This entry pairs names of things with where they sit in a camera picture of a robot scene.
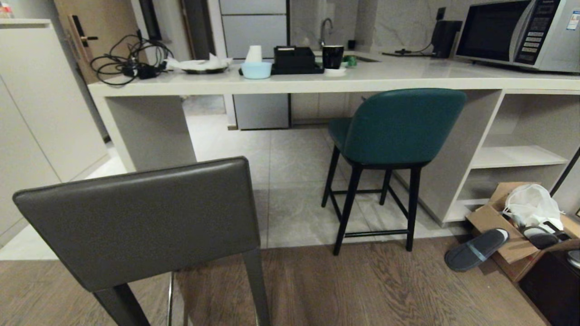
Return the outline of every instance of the black stool leg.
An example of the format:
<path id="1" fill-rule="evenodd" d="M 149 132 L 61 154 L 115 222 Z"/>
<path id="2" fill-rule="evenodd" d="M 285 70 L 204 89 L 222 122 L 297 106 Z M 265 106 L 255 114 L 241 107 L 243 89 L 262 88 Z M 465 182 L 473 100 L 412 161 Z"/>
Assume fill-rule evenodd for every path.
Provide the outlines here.
<path id="1" fill-rule="evenodd" d="M 268 300 L 266 297 L 266 286 L 264 285 L 264 273 L 262 272 L 262 258 L 260 249 L 256 248 L 242 253 L 250 289 L 256 307 L 256 321 L 258 326 L 270 326 L 270 313 L 268 310 Z"/>
<path id="2" fill-rule="evenodd" d="M 338 256 L 342 240 L 345 238 L 346 225 L 349 222 L 350 211 L 353 208 L 354 196 L 357 193 L 358 181 L 361 178 L 363 167 L 360 164 L 353 165 L 353 172 L 350 175 L 349 189 L 346 193 L 345 207 L 342 209 L 342 216 L 340 217 L 340 227 L 338 228 L 338 235 L 336 236 L 336 244 L 334 245 L 334 255 Z"/>
<path id="3" fill-rule="evenodd" d="M 409 187 L 409 218 L 407 220 L 407 251 L 413 250 L 413 235 L 415 233 L 415 218 L 417 216 L 417 202 L 419 201 L 419 182 L 421 168 L 411 169 L 411 185 Z"/>
<path id="4" fill-rule="evenodd" d="M 389 182 L 391 181 L 392 170 L 385 171 L 385 179 L 383 181 L 383 190 L 380 193 L 379 204 L 384 205 L 385 199 L 387 198 L 387 191 L 389 190 Z"/>
<path id="5" fill-rule="evenodd" d="M 328 201 L 328 195 L 330 194 L 330 189 L 332 186 L 332 179 L 334 179 L 334 172 L 336 171 L 336 165 L 338 164 L 338 156 L 340 155 L 340 151 L 335 146 L 334 150 L 332 151 L 332 159 L 330 161 L 330 168 L 328 169 L 328 177 L 327 183 L 324 187 L 324 195 L 322 196 L 322 207 L 326 206 Z"/>
<path id="6" fill-rule="evenodd" d="M 149 326 L 143 309 L 127 284 L 94 292 L 93 295 L 119 326 Z"/>

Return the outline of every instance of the kitchen island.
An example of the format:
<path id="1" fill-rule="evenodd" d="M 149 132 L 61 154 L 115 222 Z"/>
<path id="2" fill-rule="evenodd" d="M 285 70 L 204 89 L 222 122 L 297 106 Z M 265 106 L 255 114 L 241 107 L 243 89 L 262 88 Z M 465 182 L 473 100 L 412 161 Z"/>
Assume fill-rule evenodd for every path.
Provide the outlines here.
<path id="1" fill-rule="evenodd" d="M 497 182 L 537 181 L 551 189 L 580 147 L 577 76 L 352 54 L 381 62 L 359 62 L 344 77 L 250 80 L 232 66 L 224 74 L 167 73 L 121 88 L 92 84 L 89 89 L 128 171 L 195 162 L 180 95 L 348 93 L 344 115 L 351 115 L 363 96 L 385 90 L 464 90 L 464 111 L 439 155 L 423 169 L 420 201 L 440 223 L 463 220 L 487 202 Z M 406 171 L 398 176 L 408 181 Z"/>

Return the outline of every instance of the tile floor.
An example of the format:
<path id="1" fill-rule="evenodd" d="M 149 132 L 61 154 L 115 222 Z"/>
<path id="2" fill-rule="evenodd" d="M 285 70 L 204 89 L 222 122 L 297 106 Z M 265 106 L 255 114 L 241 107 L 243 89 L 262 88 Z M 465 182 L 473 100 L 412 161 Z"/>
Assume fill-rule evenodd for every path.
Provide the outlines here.
<path id="1" fill-rule="evenodd" d="M 289 130 L 228 131 L 227 117 L 219 108 L 196 111 L 184 105 L 198 161 L 244 155 L 250 162 L 252 183 L 263 248 L 331 244 L 335 241 L 338 220 L 329 203 L 320 207 L 322 190 L 332 153 L 332 141 L 323 126 Z M 88 178 L 126 173 L 114 148 L 107 145 L 111 159 Z M 333 189 L 345 189 L 350 175 L 341 160 Z M 360 189 L 378 189 L 383 174 L 363 172 Z M 407 191 L 393 177 L 391 186 L 406 202 Z M 378 194 L 358 195 L 347 231 L 399 229 L 406 219 L 390 196 L 384 206 Z M 338 196 L 339 204 L 344 196 Z M 461 224 L 446 229 L 420 208 L 416 238 L 464 234 Z M 345 242 L 386 241 L 404 236 L 347 238 Z M 57 259 L 31 226 L 27 226 L 4 248 L 0 260 Z"/>

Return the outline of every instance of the black mug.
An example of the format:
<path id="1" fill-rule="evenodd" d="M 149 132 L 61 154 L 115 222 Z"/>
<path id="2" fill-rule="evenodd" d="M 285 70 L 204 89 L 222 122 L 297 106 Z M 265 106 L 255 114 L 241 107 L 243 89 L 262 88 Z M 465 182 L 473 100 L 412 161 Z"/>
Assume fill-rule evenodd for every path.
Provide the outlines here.
<path id="1" fill-rule="evenodd" d="M 322 66 L 325 69 L 338 69 L 342 63 L 342 55 L 345 47 L 342 45 L 329 45 L 322 47 Z"/>

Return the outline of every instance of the cardboard box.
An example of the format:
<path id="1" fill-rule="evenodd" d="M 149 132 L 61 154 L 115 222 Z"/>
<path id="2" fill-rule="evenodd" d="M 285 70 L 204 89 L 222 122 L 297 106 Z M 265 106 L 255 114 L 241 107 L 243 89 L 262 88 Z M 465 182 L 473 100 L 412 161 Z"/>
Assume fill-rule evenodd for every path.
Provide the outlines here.
<path id="1" fill-rule="evenodd" d="M 493 254 L 492 258 L 507 274 L 510 280 L 514 282 L 521 280 L 544 253 L 580 248 L 580 224 L 566 215 L 561 215 L 560 219 L 564 225 L 564 231 L 572 239 L 563 241 L 544 250 L 540 250 L 532 245 L 525 236 L 501 215 L 505 207 L 505 201 L 512 190 L 529 183 L 500 183 L 489 202 L 467 217 L 479 233 L 497 228 L 504 229 L 509 233 L 510 240 Z"/>

